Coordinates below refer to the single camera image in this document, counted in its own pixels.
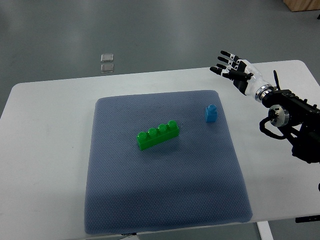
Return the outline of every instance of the robotic hand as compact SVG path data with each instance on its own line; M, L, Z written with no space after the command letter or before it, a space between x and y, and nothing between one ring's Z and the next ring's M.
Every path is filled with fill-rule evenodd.
M260 122L261 132L271 138L287 139L292 144L293 156L309 164L320 163L320 109L317 109L317 105L307 104L307 99L300 99L288 89L281 90L276 71L273 71L276 83L276 87L273 87L264 81L262 74L247 60L226 51L221 51L221 54L230 58L218 56L218 60L227 65L218 63L210 70L232 80L242 94L254 97L269 108L268 117ZM268 121L283 135L276 135L266 129ZM293 128L298 125L301 125L300 130Z

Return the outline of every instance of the lego stud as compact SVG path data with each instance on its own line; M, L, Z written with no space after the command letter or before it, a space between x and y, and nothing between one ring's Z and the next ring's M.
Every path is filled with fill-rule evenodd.
M213 104L207 106L205 108L204 117L207 123L215 122L218 117L217 106Z
M159 130L159 132L160 132L161 134L164 134L164 133L167 131L167 125L165 125L165 124L160 124L160 125L158 126L158 130Z
M142 131L138 134L137 138L139 139L139 141L145 141L147 139L147 133Z
M208 106L208 112L211 113L211 114L214 114L215 112L217 112L216 105L213 105L213 104L209 105Z
M178 128L177 122L174 121L174 120L170 120L170 121L168 122L168 126L169 126L169 128L170 128L171 130Z
M155 138L157 136L157 129L154 127L150 128L148 134L150 138Z

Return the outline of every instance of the gray floor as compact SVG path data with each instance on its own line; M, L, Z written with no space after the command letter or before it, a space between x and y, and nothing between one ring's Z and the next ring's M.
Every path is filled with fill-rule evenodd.
M106 75L210 67L226 50L252 63L301 60L320 83L319 14L281 0L0 0L0 114L15 84L101 76L102 53L114 54ZM318 222L270 227L275 240L320 238ZM142 238L260 239L255 224Z

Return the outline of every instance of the gray mat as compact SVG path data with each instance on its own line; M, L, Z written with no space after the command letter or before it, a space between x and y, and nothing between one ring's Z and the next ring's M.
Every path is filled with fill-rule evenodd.
M205 122L208 105L216 122ZM141 151L136 135L175 120L178 137ZM252 211L217 92L97 101L85 196L88 234L248 222Z

